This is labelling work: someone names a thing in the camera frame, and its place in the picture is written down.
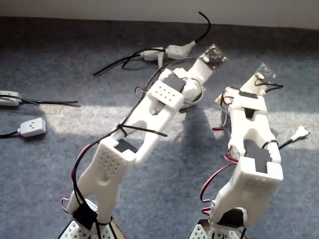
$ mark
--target power outlet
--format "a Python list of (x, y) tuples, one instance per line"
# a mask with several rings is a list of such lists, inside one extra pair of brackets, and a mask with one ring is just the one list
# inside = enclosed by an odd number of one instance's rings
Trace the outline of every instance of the power outlet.
[(0, 91), (0, 106), (18, 106), (21, 102), (19, 99), (1, 97), (1, 95), (20, 96), (14, 91)]
[(45, 132), (45, 121), (42, 118), (26, 121), (20, 125), (18, 130), (18, 133), (23, 137), (31, 137)]

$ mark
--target black wire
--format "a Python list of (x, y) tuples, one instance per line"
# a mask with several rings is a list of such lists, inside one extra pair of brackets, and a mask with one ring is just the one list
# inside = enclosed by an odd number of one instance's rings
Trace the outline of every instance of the black wire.
[(12, 96), (12, 95), (0, 95), (0, 97), (7, 97), (7, 98), (13, 98), (13, 99), (18, 99), (18, 100), (21, 100), (23, 102), (26, 102), (26, 103), (29, 103), (29, 104), (33, 104), (33, 105), (36, 105), (36, 106), (39, 106), (38, 103), (32, 101), (32, 100), (28, 100), (26, 98), (23, 98), (23, 97), (20, 97), (20, 96)]
[(275, 83), (271, 83), (271, 82), (256, 84), (257, 81), (258, 80), (255, 81), (255, 86), (274, 86), (273, 88), (265, 90), (265, 93), (268, 93), (268, 92), (273, 91), (273, 90), (278, 90), (278, 89), (281, 89), (284, 87), (284, 85), (279, 85), (279, 84), (275, 84)]
[(288, 144), (293, 143), (294, 141), (292, 139), (289, 139), (288, 141), (286, 141), (285, 143), (283, 143), (282, 145), (278, 146), (278, 149), (282, 149), (283, 147), (286, 147)]
[(15, 132), (12, 132), (12, 133), (0, 134), (0, 138), (9, 138), (12, 135), (15, 135), (17, 133), (18, 133), (18, 131), (15, 131)]
[(265, 93), (268, 93), (268, 92), (273, 91), (273, 90), (281, 89), (282, 87), (281, 86), (277, 86), (277, 87), (273, 87), (273, 88), (267, 89), (267, 90), (265, 90)]
[(123, 57), (123, 58), (121, 58), (121, 59), (119, 59), (119, 60), (116, 60), (116, 61), (112, 62), (111, 64), (109, 64), (109, 65), (103, 67), (101, 70), (99, 70), (99, 71), (93, 73), (93, 76), (96, 77), (96, 76), (100, 75), (101, 73), (103, 73), (104, 71), (110, 69), (111, 67), (116, 66), (117, 64), (119, 64), (119, 63), (121, 63), (121, 62), (124, 62), (124, 61), (126, 61), (126, 60), (128, 60), (128, 59), (132, 59), (132, 56)]
[(79, 107), (79, 101), (38, 101), (38, 100), (31, 100), (32, 102), (44, 105), (65, 105), (65, 106), (74, 106)]
[(199, 38), (197, 38), (195, 40), (195, 43), (198, 43), (199, 41), (201, 41), (209, 33), (210, 27), (211, 27), (211, 23), (210, 23), (210, 20), (208, 19), (208, 17), (200, 11), (198, 13), (207, 20), (208, 27), (207, 27), (206, 31), (204, 32), (204, 34), (202, 34)]
[(245, 232), (246, 232), (247, 228), (244, 228), (243, 232), (241, 233), (240, 239), (244, 238)]
[(269, 141), (265, 142), (261, 148), (265, 148), (265, 147), (266, 147), (268, 144), (270, 144), (270, 143), (277, 143), (277, 145), (278, 145), (277, 140), (272, 139), (272, 140), (269, 140)]
[(134, 52), (130, 57), (128, 57), (128, 59), (124, 62), (124, 64), (122, 65), (122, 68), (124, 69), (124, 67), (128, 64), (128, 62), (136, 56), (140, 56), (142, 52), (144, 51), (160, 51), (160, 52), (165, 52), (165, 50), (163, 49), (157, 49), (157, 48), (144, 48), (141, 50), (138, 50), (136, 52)]

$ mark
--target white wall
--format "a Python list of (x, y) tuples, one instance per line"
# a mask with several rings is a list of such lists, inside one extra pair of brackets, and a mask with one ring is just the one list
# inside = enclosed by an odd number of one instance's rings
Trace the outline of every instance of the white wall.
[(2, 16), (204, 22), (319, 29), (319, 0), (0, 0)]

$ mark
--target blue-gray carpet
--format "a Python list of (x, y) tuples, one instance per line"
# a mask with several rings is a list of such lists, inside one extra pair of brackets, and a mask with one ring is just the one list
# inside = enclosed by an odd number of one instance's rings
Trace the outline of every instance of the blue-gray carpet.
[[(60, 198), (72, 191), (70, 172), (87, 143), (108, 132), (134, 105), (135, 86), (143, 86), (155, 62), (134, 61), (98, 78), (92, 73), (144, 47), (182, 45), (205, 25), (0, 18), (0, 90), (29, 99), (79, 100), (82, 107), (22, 105), (0, 108), (1, 133), (21, 122), (43, 117), (47, 134), (36, 139), (0, 140), (0, 236), (3, 239), (53, 239), (70, 216)], [(130, 171), (114, 217), (129, 239), (185, 239), (205, 215), (199, 190), (226, 162), (227, 138), (210, 128), (221, 123), (214, 99), (226, 86), (240, 87), (261, 62), (284, 84), (266, 103), (271, 128), (286, 141), (302, 124), (311, 135), (282, 150), (284, 181), (262, 219), (247, 230), (250, 239), (319, 237), (319, 32), (300, 29), (213, 25), (195, 46), (198, 56), (217, 44), (228, 57), (206, 83), (203, 100), (178, 113), (144, 164)], [(190, 63), (180, 64), (189, 67)], [(141, 144), (142, 133), (131, 142)], [(94, 150), (81, 164), (90, 162)], [(232, 169), (207, 190), (213, 198)]]

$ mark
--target robotic arm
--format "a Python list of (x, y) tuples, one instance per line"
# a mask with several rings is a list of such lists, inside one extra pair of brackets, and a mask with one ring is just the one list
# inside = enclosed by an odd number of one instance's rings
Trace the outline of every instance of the robotic arm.
[[(74, 192), (66, 207), (66, 212), (71, 214), (83, 229), (94, 233), (96, 228), (93, 223), (96, 220), (99, 225), (106, 225), (110, 221), (126, 172), (146, 159), (158, 143), (160, 135), (165, 136), (160, 132), (181, 108), (191, 106), (201, 99), (204, 92), (202, 84), (225, 60), (220, 50), (212, 45), (189, 71), (183, 68), (164, 70), (129, 117), (125, 118), (109, 137), (100, 141), (92, 162), (77, 182), (83, 197), (93, 194), (98, 207), (93, 206), (91, 210), (83, 207), (83, 202)], [(143, 145), (136, 150), (123, 138), (141, 128), (147, 131)]]
[(283, 180), (278, 143), (271, 133), (263, 95), (276, 75), (261, 64), (240, 88), (226, 88), (216, 102), (230, 115), (229, 157), (238, 162), (229, 182), (211, 203), (211, 235), (253, 225)]

